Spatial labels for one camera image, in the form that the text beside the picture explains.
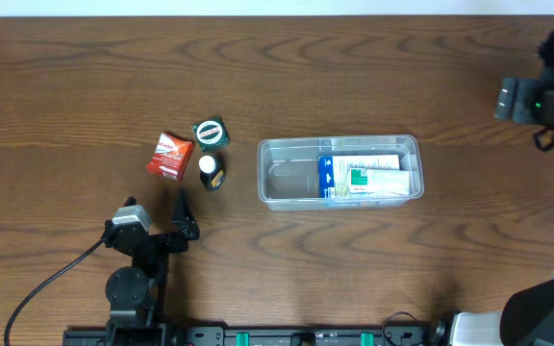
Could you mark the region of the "green round-label box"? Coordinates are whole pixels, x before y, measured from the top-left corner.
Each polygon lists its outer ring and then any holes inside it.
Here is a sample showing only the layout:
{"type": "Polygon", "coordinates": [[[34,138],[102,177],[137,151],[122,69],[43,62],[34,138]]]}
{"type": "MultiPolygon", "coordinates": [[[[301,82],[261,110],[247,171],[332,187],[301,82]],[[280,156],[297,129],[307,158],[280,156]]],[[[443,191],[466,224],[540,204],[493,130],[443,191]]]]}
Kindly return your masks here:
{"type": "Polygon", "coordinates": [[[203,152],[218,150],[230,143],[224,123],[219,116],[193,124],[191,128],[203,152]]]}

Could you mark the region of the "clear plastic container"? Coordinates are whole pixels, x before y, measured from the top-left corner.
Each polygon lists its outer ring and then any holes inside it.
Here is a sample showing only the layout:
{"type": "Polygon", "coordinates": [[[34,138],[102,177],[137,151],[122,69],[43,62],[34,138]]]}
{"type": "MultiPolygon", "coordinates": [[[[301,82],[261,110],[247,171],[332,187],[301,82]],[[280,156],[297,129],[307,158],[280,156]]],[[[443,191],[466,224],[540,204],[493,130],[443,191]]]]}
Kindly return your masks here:
{"type": "Polygon", "coordinates": [[[400,207],[424,193],[420,151],[409,135],[328,136],[266,139],[258,149],[258,193],[271,210],[329,210],[400,207]],[[408,195],[321,198],[321,156],[397,155],[409,173],[408,195]]]}

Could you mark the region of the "white green medicine box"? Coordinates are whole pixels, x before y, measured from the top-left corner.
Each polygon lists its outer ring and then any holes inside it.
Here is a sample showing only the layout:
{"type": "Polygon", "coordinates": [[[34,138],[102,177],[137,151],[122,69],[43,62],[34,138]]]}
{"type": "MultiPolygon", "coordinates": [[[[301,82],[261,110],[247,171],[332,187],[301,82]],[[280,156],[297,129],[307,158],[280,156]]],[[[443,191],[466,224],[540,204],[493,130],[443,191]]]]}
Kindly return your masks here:
{"type": "Polygon", "coordinates": [[[408,195],[410,176],[407,171],[401,170],[352,168],[349,191],[380,195],[408,195]]]}

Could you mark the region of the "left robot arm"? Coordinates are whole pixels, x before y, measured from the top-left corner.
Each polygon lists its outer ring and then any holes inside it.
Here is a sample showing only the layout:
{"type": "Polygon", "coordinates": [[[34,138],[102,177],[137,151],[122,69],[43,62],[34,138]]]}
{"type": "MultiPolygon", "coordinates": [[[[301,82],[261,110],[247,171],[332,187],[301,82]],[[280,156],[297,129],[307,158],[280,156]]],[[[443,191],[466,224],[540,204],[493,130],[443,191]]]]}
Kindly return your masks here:
{"type": "Polygon", "coordinates": [[[116,326],[151,327],[161,314],[169,256],[186,252],[189,242],[200,236],[184,191],[176,199],[170,221],[174,226],[172,232],[151,235],[151,218],[130,197],[105,222],[101,237],[105,246],[132,259],[131,265],[114,271],[106,284],[106,297],[111,304],[110,322],[116,326]]]}

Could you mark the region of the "red Panadol box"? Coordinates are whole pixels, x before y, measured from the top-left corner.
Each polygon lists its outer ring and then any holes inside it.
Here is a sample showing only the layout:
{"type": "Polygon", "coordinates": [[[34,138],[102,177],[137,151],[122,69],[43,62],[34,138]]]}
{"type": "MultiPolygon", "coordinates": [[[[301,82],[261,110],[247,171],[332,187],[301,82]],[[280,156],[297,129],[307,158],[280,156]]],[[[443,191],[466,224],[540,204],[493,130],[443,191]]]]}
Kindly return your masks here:
{"type": "Polygon", "coordinates": [[[162,133],[154,154],[146,165],[152,175],[180,181],[183,179],[194,144],[167,133],[162,133]]]}

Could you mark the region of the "blue fever patch box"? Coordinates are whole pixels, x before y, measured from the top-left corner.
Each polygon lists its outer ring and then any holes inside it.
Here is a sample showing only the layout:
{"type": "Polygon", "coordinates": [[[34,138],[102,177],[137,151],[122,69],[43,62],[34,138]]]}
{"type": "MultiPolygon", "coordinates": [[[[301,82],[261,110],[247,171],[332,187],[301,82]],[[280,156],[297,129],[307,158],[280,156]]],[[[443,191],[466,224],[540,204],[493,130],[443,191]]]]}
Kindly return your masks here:
{"type": "Polygon", "coordinates": [[[351,193],[350,170],[372,168],[401,170],[397,155],[321,156],[318,158],[319,195],[321,198],[378,198],[399,195],[351,193]]]}

